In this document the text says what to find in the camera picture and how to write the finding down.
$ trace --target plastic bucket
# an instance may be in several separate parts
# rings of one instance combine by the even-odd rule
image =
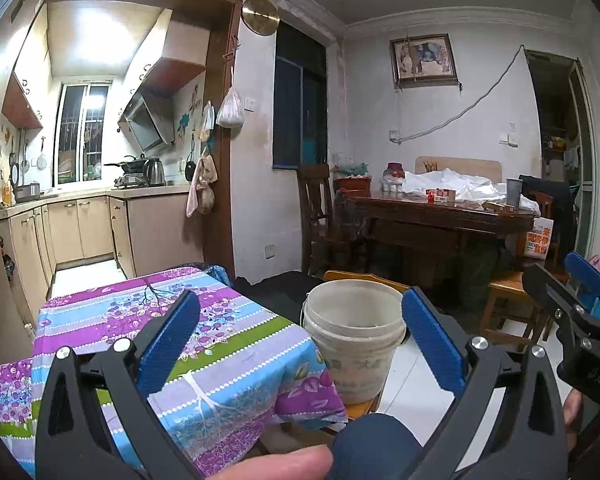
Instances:
[[[373,399],[406,331],[402,295],[382,283],[335,280],[304,302],[302,326],[311,335],[345,404]]]

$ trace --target tile floor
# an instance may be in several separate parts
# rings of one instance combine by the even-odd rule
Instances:
[[[58,270],[51,289],[51,297],[66,296],[89,288],[111,285],[125,280],[125,274],[118,268],[115,260]]]
[[[51,297],[64,296],[124,280],[125,275],[117,268],[114,260],[60,270],[56,273]],[[507,321],[504,330],[512,334],[522,335],[524,325]],[[549,340],[541,344],[546,349],[555,370],[555,367],[562,360],[562,346],[556,339],[555,327]],[[556,380],[560,396],[564,400],[571,387],[557,377]],[[503,395],[504,390],[502,388],[494,391],[482,423],[460,467],[474,463],[480,456],[498,414]],[[411,430],[418,441],[424,444],[442,420],[453,398],[450,392],[440,389],[414,338],[411,337],[395,351],[378,411],[400,420]],[[283,434],[279,428],[270,428],[267,433],[270,433],[269,438],[265,434],[262,440],[265,444],[269,443],[270,448],[275,448],[275,452],[287,452],[310,445]]]

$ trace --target framed painting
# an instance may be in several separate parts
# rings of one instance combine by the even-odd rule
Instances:
[[[458,82],[448,34],[402,38],[390,44],[396,84]]]

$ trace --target dark pants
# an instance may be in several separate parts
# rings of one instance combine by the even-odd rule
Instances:
[[[333,466],[326,480],[398,478],[422,446],[399,420],[370,413],[346,425],[331,451]]]

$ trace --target kitchen window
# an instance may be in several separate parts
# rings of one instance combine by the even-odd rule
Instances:
[[[323,45],[280,23],[273,94],[273,168],[327,158],[327,69]]]
[[[56,185],[100,180],[108,83],[62,85],[56,123]]]

